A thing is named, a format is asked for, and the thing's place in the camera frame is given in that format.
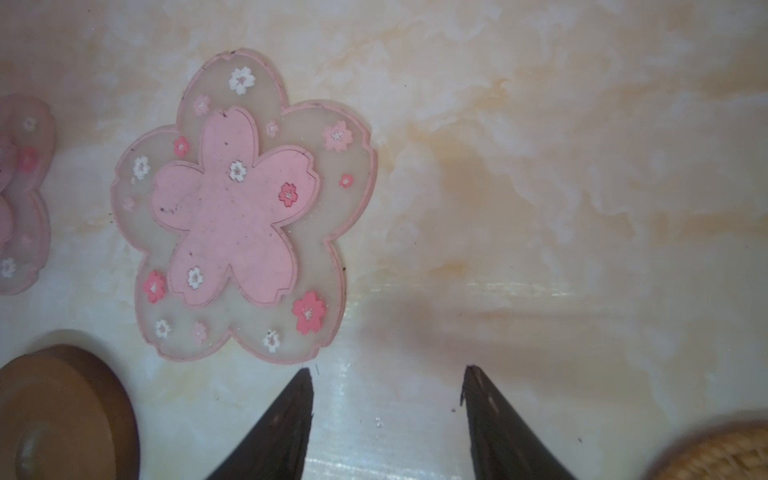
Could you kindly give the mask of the brown wooden round coaster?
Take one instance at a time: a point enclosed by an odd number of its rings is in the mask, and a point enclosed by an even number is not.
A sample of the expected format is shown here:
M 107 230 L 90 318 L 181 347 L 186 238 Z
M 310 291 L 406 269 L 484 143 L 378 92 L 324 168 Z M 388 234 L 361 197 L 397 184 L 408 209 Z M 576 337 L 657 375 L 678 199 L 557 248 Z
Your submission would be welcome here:
M 139 472 L 136 416 L 104 361 L 54 345 L 2 367 L 2 478 L 136 479 Z

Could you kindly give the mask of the woven rattan round coaster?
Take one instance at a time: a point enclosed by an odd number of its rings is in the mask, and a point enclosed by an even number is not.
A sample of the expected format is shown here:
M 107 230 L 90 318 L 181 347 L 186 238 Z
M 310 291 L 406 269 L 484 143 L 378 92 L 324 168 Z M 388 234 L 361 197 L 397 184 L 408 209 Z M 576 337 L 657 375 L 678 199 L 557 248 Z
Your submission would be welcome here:
M 734 421 L 693 432 L 665 449 L 643 479 L 767 480 L 767 421 Z

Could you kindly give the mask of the pink flower coaster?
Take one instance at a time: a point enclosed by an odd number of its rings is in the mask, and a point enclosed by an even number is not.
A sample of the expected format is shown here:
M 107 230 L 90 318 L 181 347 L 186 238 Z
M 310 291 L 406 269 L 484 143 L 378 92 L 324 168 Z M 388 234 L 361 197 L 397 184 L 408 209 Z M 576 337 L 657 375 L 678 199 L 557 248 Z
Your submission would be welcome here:
M 56 121 L 41 99 L 1 98 L 1 294 L 30 288 L 50 250 L 51 226 L 40 194 L 53 160 Z
M 135 140 L 111 187 L 113 216 L 140 251 L 134 306 L 168 360 L 229 341 L 299 364 L 342 322 L 336 242 L 366 208 L 377 156 L 337 103 L 290 103 L 277 70 L 238 49 L 204 64 L 173 124 Z

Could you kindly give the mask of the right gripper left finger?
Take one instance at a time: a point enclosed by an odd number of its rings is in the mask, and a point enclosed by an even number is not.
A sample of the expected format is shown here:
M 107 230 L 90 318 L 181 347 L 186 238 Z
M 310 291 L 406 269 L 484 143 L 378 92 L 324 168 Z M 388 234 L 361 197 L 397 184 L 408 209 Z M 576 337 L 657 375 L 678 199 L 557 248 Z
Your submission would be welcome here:
M 314 391 L 300 369 L 211 479 L 300 479 L 311 432 Z

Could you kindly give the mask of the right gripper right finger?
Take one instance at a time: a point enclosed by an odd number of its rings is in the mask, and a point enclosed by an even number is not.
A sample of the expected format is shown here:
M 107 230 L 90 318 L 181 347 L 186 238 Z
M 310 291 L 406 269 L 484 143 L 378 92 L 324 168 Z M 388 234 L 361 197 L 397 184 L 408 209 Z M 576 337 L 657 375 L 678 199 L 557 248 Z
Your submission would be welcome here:
M 477 479 L 575 479 L 480 367 L 466 367 L 461 400 Z

